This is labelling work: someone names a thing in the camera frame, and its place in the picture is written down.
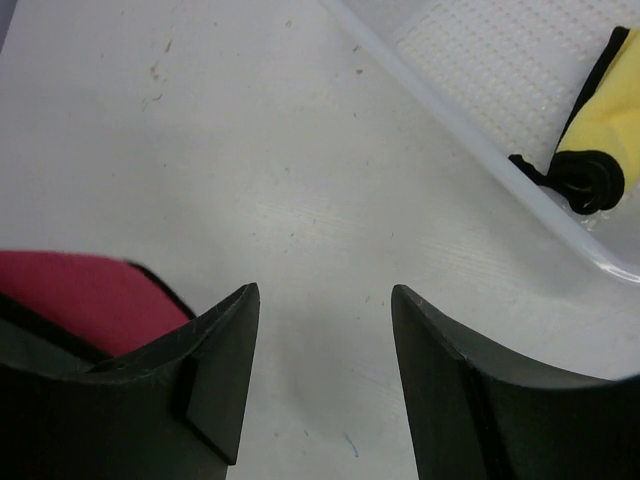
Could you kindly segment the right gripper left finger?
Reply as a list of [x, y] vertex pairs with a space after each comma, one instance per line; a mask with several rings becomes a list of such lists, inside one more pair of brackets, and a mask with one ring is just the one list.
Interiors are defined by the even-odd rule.
[[237, 460], [260, 312], [246, 284], [109, 357], [15, 302], [1, 311], [5, 479], [222, 479]]

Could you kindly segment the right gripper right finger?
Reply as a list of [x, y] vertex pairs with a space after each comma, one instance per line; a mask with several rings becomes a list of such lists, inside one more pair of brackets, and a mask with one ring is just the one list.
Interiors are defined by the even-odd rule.
[[422, 479], [635, 479], [639, 380], [534, 360], [394, 287], [391, 316]]

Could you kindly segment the grey and pink towel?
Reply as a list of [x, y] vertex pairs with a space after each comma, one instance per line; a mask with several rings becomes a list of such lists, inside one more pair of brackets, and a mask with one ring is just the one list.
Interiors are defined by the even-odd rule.
[[45, 372], [116, 358], [195, 318], [145, 266], [55, 251], [1, 253], [1, 360]]

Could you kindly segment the grey and yellow towel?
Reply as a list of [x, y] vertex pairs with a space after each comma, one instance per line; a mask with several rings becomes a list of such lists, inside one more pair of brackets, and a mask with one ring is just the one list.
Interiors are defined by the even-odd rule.
[[639, 180], [639, 31], [617, 26], [595, 62], [546, 172], [509, 160], [579, 215], [615, 208]]

